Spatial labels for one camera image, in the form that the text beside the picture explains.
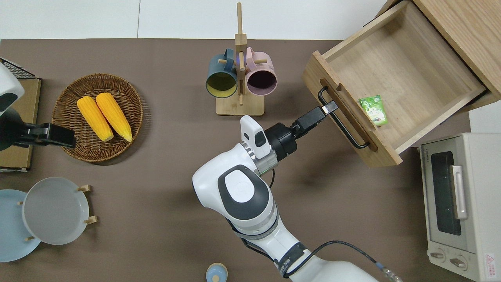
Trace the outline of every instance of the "black wire rack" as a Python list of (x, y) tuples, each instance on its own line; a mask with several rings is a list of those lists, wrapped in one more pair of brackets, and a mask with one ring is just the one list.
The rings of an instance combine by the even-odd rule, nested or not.
[(23, 69), (22, 67), (10, 62), (4, 58), (0, 58), (0, 62), (6, 66), (17, 79), (38, 79), (33, 73)]

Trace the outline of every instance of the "wooden cabinet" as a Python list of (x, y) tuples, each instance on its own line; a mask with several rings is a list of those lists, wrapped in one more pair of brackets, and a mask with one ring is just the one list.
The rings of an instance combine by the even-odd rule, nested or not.
[[(376, 17), (400, 0), (388, 0)], [(413, 0), (454, 51), (487, 87), (462, 110), (501, 99), (501, 2), (498, 0)]]
[[(330, 97), (325, 98), (338, 104), (336, 116), (358, 143), (371, 144), (355, 149), (371, 167), (399, 164), (402, 151), (464, 106), (473, 108), (500, 97), (501, 88), (495, 85), (500, 74), (493, 73), (496, 67), (501, 69), (496, 66), (500, 61), (486, 68), (464, 59), (422, 12), (435, 2), (389, 1), (360, 31), (325, 54), (315, 52), (303, 73), (317, 99), (319, 90), (328, 86)], [(475, 55), (472, 60), (483, 60), (474, 51), (465, 52)], [(359, 104), (359, 98), (377, 94), (389, 121), (381, 127), (373, 125)]]

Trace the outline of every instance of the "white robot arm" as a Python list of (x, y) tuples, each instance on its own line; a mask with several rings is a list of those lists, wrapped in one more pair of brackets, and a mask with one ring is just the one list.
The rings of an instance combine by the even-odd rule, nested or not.
[[(277, 123), (266, 131), (251, 117), (244, 116), (240, 120), (242, 142), (207, 162), (192, 178), (201, 204), (223, 215), (247, 247), (271, 259), (281, 275), (294, 282), (376, 281), (352, 263), (315, 256), (323, 246), (312, 253), (301, 244), (285, 228), (271, 190), (260, 177), (296, 150), (295, 139), (336, 108), (331, 102), (310, 111), (291, 127)], [(373, 262), (390, 280), (402, 281), (380, 263)]]
[(11, 105), (23, 96), (25, 90), (0, 63), (0, 151), (10, 146), (27, 148), (29, 145), (57, 145), (74, 148), (76, 139), (73, 130), (43, 123), (25, 123)]

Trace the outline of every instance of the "oven knob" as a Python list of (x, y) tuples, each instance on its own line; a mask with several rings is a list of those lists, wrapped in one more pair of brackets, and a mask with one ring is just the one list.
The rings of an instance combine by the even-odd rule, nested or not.
[(450, 261), (450, 263), (454, 264), (455, 266), (457, 266), (459, 268), (462, 268), (463, 270), (465, 270), (468, 267), (466, 262), (460, 260), (459, 258), (451, 258), (449, 261)]
[(443, 258), (443, 253), (439, 253), (439, 252), (431, 252), (431, 253), (430, 253), (430, 256), (431, 256), (431, 257), (435, 257), (435, 258)]
[(444, 252), (441, 248), (438, 248), (438, 249), (437, 249), (436, 251), (434, 251), (434, 252), (428, 251), (428, 256), (429, 256), (429, 257), (436, 258), (436, 259), (438, 259), (440, 262), (445, 262), (445, 252)]

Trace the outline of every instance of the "oven handle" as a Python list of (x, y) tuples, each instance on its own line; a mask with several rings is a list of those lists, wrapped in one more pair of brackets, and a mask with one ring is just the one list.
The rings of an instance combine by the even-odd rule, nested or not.
[(466, 212), (466, 200), (464, 198), (463, 167), (450, 166), (452, 176), (452, 202), (454, 205), (454, 216), (456, 219), (465, 220), (468, 218)]

